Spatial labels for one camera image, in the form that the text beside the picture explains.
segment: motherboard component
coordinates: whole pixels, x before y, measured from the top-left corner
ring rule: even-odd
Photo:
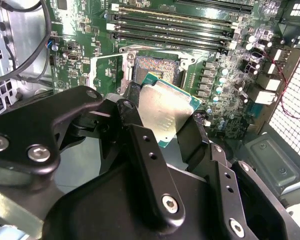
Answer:
[[[256,104],[265,104],[265,105],[272,104],[278,98],[275,92],[263,90],[261,87],[257,85],[250,86],[247,95]]]
[[[260,74],[256,82],[267,91],[276,92],[281,84],[281,80],[275,75]]]
[[[180,61],[137,56],[134,64],[133,81],[142,84],[149,73],[170,84],[176,84],[179,66]]]

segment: capacitor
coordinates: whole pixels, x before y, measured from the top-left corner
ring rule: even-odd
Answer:
[[[225,84],[227,82],[227,79],[225,77],[219,77],[218,78],[219,83]]]
[[[258,43],[265,46],[266,48],[271,48],[271,46],[272,46],[272,42],[270,42],[268,40],[264,40],[264,39],[260,39],[258,41]]]
[[[254,47],[252,43],[248,43],[248,42],[246,42],[243,46],[247,51],[250,51]]]
[[[257,47],[253,47],[251,49],[251,52],[252,52],[251,55],[256,57],[256,58],[260,58],[260,57],[265,55],[265,52],[262,49],[257,48]]]
[[[69,51],[64,51],[64,52],[62,53],[62,56],[63,56],[65,59],[67,59],[69,54],[70,54]]]
[[[225,122],[226,122],[225,119],[224,119],[223,117],[219,118],[218,121],[219,121],[219,124],[220,124],[220,125],[224,125]]]
[[[248,102],[248,99],[245,97],[245,96],[240,96],[240,99],[242,100],[242,102],[244,103],[244,104],[246,104],[247,102]]]
[[[219,97],[217,95],[212,95],[211,99],[214,102],[218,102],[219,101]]]
[[[237,89],[239,92],[241,92],[243,90],[243,87],[239,84],[235,84],[234,88]]]
[[[212,109],[209,106],[206,107],[205,111],[207,114],[212,114]]]
[[[59,50],[58,45],[53,44],[53,45],[51,46],[51,50],[54,51],[54,52],[57,52],[57,51]]]
[[[257,71],[255,68],[250,67],[249,73],[251,73],[251,74],[253,74],[253,75],[257,75],[257,74],[258,74],[258,71]]]
[[[220,71],[220,73],[221,73],[223,76],[226,76],[226,75],[228,75],[228,73],[229,73],[229,70],[226,69],[225,67],[220,68],[219,71]]]
[[[255,61],[243,60],[242,63],[245,66],[246,69],[248,69],[250,67],[253,67],[255,69],[259,69],[260,68],[260,64],[256,63]]]
[[[222,94],[222,92],[224,91],[223,88],[221,86],[215,86],[214,90],[216,91],[217,94]]]
[[[248,35],[246,36],[246,40],[247,40],[249,43],[254,43],[255,40],[256,40],[256,38],[255,38],[255,36],[248,34]]]

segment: hole in bracket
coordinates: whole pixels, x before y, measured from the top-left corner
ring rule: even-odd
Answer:
[[[132,109],[132,108],[134,107],[134,106],[132,106],[132,104],[131,104],[130,102],[128,102],[128,101],[124,101],[123,104],[124,104],[126,107],[130,108],[130,109]]]
[[[226,186],[226,189],[228,189],[228,191],[232,194],[235,192],[230,186]]]
[[[145,140],[146,142],[150,142],[150,138],[148,136],[143,136],[143,140]]]
[[[231,179],[231,176],[228,174],[228,173],[224,173],[224,175],[228,178],[228,179]]]
[[[149,157],[150,157],[152,160],[156,160],[156,159],[157,159],[157,156],[156,156],[153,152],[150,152],[150,153],[149,153]]]

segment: screw hole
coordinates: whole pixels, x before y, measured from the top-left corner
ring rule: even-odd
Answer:
[[[229,187],[229,186],[226,186],[226,189],[228,189],[228,191],[230,192],[230,193],[234,193],[234,190],[231,188],[231,187]]]
[[[238,225],[235,225],[234,228],[238,231],[241,232],[241,228]]]
[[[152,160],[156,160],[156,159],[157,159],[157,156],[156,156],[153,152],[150,152],[150,153],[149,153],[149,157],[150,157]]]
[[[228,178],[228,179],[231,179],[231,176],[228,174],[228,173],[224,173],[224,175]]]
[[[126,107],[130,108],[130,109],[133,108],[132,104],[131,104],[130,102],[128,102],[128,101],[124,101],[123,104],[124,104]]]
[[[146,142],[150,142],[150,138],[148,138],[147,136],[143,136],[143,140],[145,140]]]

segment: black ram slot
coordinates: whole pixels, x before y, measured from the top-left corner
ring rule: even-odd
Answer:
[[[232,38],[234,36],[234,30],[229,28],[228,30],[225,29],[219,29],[219,28],[209,28],[205,26],[195,26],[195,25],[189,25],[189,24],[178,24],[178,23],[171,23],[167,22],[165,23],[163,20],[155,20],[155,19],[148,19],[143,17],[137,17],[137,16],[128,16],[128,15],[115,15],[112,18],[115,21],[136,21],[140,23],[145,24],[156,24],[161,26],[167,26],[171,28],[186,28],[187,30],[196,30],[200,32],[206,32],[209,34],[215,34],[215,35],[221,35],[227,38]]]
[[[163,44],[169,44],[172,46],[176,47],[186,47],[186,48],[191,48],[194,50],[206,50],[206,51],[216,51],[221,54],[227,54],[228,51],[224,47],[216,47],[216,46],[211,46],[211,45],[201,45],[201,44],[190,44],[186,42],[175,42],[173,40],[169,39],[160,39],[152,36],[140,36],[136,34],[131,34],[131,33],[113,33],[112,34],[113,39],[130,39],[130,40],[142,40],[142,41],[147,41],[151,43],[163,43]]]
[[[177,4],[225,10],[243,14],[251,14],[253,6],[218,0],[175,0]]]
[[[138,26],[132,26],[132,25],[120,25],[120,30],[135,30],[135,31],[141,31],[146,33],[158,33],[158,34],[166,34],[167,37],[176,37],[176,38],[183,38],[185,40],[191,41],[203,41],[211,44],[218,44],[221,46],[225,45],[225,42],[228,41],[227,39],[220,39],[215,38],[212,36],[200,36],[200,35],[189,35],[189,34],[182,34],[181,32],[167,32],[166,30],[162,29],[152,29],[147,27],[138,27]]]
[[[205,24],[212,24],[216,26],[222,27],[231,27],[231,21],[225,21],[220,19],[211,19],[207,17],[198,17],[193,15],[187,14],[173,14],[171,12],[165,12],[156,9],[140,9],[138,7],[131,7],[131,6],[120,6],[121,14],[122,15],[133,15],[133,14],[144,14],[144,15],[152,15],[152,16],[160,16],[161,18],[169,18],[169,19],[176,19],[181,21],[189,21],[192,23],[205,23]]]

